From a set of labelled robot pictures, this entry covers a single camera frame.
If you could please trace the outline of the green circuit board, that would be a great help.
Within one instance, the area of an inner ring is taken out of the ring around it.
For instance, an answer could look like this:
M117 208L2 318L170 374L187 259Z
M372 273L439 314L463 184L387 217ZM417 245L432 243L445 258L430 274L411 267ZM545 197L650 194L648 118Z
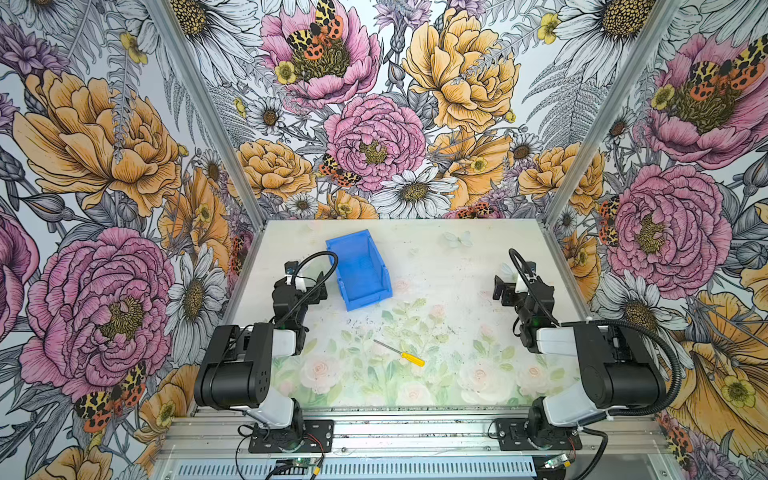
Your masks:
M544 461L543 469L565 469L571 465L570 456L567 453L561 453Z
M267 478L272 479L285 475L308 475L309 479L316 479L324 464L323 458L297 458L278 460L269 472Z

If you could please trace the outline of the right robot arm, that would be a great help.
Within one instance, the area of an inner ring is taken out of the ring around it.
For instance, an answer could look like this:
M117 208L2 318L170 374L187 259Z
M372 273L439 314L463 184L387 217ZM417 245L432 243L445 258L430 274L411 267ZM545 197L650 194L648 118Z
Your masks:
M515 310L513 332L530 353L568 357L578 367L576 383L535 399L526 418L495 422L501 448L579 447L579 432L593 423L664 407L666 381L645 345L654 332L623 321L558 323L554 288L529 268L514 282L496 275L493 298Z

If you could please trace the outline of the aluminium front rail frame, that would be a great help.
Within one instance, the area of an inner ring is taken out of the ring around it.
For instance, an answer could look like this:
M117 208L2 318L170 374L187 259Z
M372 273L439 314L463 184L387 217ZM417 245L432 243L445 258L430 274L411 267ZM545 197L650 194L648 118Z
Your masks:
M320 409L306 413L329 420L329 448L291 453L252 453L243 416L200 409L171 427L155 464L155 479L264 479L279 463L296 466L287 479L308 479L317 462L322 479L571 479L589 465L600 440L585 433L567 447L574 463L547 473L542 464L556 451L502 450L494 421L521 418L523 408L475 407Z

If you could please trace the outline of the yellow handled screwdriver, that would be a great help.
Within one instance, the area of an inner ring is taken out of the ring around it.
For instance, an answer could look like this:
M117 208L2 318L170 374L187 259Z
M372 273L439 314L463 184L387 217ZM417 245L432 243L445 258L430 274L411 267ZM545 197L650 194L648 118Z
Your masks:
M407 362L409 362L409 363L411 363L411 364L413 364L413 365L416 365L416 366L418 366L418 367L420 367L420 368L424 368L424 367L425 367L425 361L424 361L424 360L422 360L422 359L420 359L420 358L418 358L418 357L417 357L417 356L415 356L415 355L412 355L412 354L410 354L410 353L408 353L408 352L404 352L404 351L398 350L398 349L396 349L396 348L394 348L394 347L392 347L392 346L390 346L390 345L387 345L387 344L385 344L384 342L382 342L382 341L379 341L379 340L376 340L376 339L374 339L374 342L375 342L377 345L379 345L379 346L381 346L381 347L384 347L385 349L387 349L387 350L390 350L390 351L394 352L394 353L395 353L395 354L397 354L397 355L398 355L398 356L399 356L401 359L404 359L404 360L406 360Z

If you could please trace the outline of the right aluminium corner post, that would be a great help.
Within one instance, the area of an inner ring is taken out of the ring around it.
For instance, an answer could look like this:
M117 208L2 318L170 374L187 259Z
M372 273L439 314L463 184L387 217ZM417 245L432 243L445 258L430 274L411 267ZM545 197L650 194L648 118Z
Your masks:
M626 64L618 69L615 82L584 138L571 168L549 204L546 216L542 221L545 227L554 225L560 212L575 193L580 179L598 152L614 115L620 108L622 101L630 95L632 86L639 78L648 60L656 54L662 35L671 24L681 4L682 1L677 0L656 2L646 26L640 32L637 43L626 56Z

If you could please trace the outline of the aluminium corner post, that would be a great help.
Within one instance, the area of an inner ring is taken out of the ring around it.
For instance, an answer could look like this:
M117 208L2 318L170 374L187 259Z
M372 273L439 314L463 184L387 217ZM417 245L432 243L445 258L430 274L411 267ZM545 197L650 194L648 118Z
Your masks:
M150 17L159 31L160 38L173 59L179 77L195 104L213 145L216 147L251 223L258 234L264 231L265 215L261 210L243 168L236 156L228 132L217 113L206 81L197 66L197 57L183 36L176 16L168 1L150 1L147 5Z
M549 204L546 216L542 221L545 227L554 225L560 212L575 193L580 179L598 152L614 115L620 108L622 101L630 95L632 86L639 78L648 60L656 54L662 35L671 24L681 4L682 1L677 0L656 2L646 26L640 32L637 43L626 56L626 64L618 69L615 82L584 138L571 168Z

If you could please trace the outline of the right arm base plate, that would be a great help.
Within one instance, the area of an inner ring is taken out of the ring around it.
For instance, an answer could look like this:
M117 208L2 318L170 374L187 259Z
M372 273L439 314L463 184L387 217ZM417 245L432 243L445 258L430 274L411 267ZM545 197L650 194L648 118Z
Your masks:
M583 448L575 429L553 427L547 423L534 426L522 417L497 418L491 430L501 451L578 451Z

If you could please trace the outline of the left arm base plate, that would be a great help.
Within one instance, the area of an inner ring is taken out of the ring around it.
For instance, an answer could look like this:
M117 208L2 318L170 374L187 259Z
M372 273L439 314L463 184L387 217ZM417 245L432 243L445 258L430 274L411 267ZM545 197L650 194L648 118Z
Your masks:
M251 454L329 453L335 433L333 420L304 420L283 429L254 429L248 444Z

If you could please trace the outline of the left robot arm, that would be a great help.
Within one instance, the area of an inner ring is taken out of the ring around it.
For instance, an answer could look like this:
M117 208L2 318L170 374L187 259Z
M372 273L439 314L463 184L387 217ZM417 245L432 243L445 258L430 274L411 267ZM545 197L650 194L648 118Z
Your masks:
M328 298L328 275L305 278L304 265L285 264L272 292L272 319L214 329L194 382L198 406L238 412L250 421L251 453L293 453L310 440L299 402L271 385L273 361L303 352L306 313Z

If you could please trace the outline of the green circuit board right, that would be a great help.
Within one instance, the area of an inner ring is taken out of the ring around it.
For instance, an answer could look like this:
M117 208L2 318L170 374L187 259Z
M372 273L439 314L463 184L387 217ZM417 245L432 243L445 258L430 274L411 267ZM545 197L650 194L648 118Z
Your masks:
M543 469L565 469L571 465L570 456L567 453L561 453L544 461Z

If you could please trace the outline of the blue plastic bin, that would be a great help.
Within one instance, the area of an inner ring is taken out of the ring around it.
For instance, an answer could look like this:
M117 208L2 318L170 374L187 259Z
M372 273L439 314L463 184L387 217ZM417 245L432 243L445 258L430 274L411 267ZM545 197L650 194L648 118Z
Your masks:
M389 270L368 230L327 240L326 247L338 257L337 283L347 311L393 296Z

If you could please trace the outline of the left aluminium corner post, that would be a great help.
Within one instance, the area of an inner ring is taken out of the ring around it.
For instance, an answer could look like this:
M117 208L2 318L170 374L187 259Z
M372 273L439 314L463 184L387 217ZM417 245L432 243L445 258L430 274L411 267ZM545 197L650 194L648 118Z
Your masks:
M150 17L159 31L160 38L173 59L179 77L195 104L213 145L216 147L251 223L258 234L264 231L265 215L261 210L243 168L236 156L228 132L217 113L206 81L197 66L197 57L183 36L176 16L168 1L150 1L147 5Z

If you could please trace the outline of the green circuit board left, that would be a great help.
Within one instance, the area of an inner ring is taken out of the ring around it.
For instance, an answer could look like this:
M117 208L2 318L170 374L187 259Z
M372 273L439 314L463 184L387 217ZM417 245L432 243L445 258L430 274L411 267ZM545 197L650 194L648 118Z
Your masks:
M267 478L272 479L285 475L308 475L309 479L316 479L324 464L323 458L297 458L278 460L269 472Z

